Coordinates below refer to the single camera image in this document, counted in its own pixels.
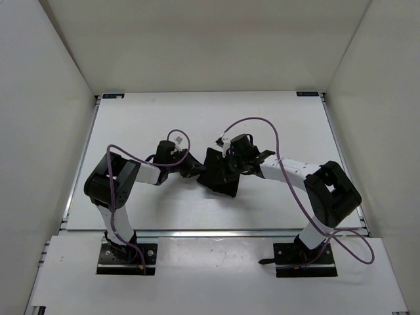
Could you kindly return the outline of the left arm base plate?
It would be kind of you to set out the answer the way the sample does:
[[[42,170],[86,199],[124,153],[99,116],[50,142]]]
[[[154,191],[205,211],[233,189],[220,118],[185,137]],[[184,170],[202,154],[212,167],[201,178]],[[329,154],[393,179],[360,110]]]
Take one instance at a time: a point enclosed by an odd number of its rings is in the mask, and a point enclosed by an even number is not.
[[[158,243],[137,243],[144,261],[136,249],[123,245],[111,246],[103,237],[96,264],[98,275],[154,276],[156,273]]]

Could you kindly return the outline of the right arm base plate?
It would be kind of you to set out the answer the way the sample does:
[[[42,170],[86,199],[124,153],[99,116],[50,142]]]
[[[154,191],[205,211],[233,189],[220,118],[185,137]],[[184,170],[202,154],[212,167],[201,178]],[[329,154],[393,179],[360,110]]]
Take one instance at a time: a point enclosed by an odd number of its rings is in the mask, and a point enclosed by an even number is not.
[[[323,242],[315,249],[303,243],[278,242],[273,244],[272,258],[261,259],[260,265],[274,264],[277,278],[333,278],[338,276],[330,243]]]

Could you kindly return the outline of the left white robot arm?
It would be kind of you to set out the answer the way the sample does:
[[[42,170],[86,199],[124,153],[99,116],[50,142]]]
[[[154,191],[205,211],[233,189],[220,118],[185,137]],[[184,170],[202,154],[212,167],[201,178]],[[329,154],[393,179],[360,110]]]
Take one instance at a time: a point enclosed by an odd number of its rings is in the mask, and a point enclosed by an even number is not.
[[[174,141],[162,140],[156,153],[147,159],[129,159],[111,151],[88,176],[84,194],[99,210],[105,225],[104,237],[112,254],[123,264],[140,263],[146,266],[145,250],[137,243],[137,233],[131,226],[126,203],[136,183],[159,186],[171,173],[183,178],[202,174],[205,166],[188,148],[182,149]]]

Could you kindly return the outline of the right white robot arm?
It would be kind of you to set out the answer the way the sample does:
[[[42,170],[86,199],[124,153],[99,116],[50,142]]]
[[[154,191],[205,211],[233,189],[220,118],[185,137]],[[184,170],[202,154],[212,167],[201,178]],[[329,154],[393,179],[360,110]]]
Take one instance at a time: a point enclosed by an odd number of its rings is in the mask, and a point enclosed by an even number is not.
[[[294,198],[298,198],[296,188],[307,193],[313,215],[304,212],[309,223],[293,241],[292,257],[298,267],[309,265],[322,254],[327,237],[362,202],[356,187],[335,161],[308,164],[281,158],[270,150],[261,152],[249,134],[231,140],[222,136],[216,144],[222,148],[229,171],[284,182]]]

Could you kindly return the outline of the black skirt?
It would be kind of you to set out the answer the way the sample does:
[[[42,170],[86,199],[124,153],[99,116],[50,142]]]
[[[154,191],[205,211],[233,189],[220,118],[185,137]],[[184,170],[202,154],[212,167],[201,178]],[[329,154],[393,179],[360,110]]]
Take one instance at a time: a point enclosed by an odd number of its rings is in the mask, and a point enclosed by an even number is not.
[[[240,174],[233,173],[222,156],[222,152],[208,148],[204,161],[205,171],[197,178],[197,182],[213,192],[236,197],[240,182]]]

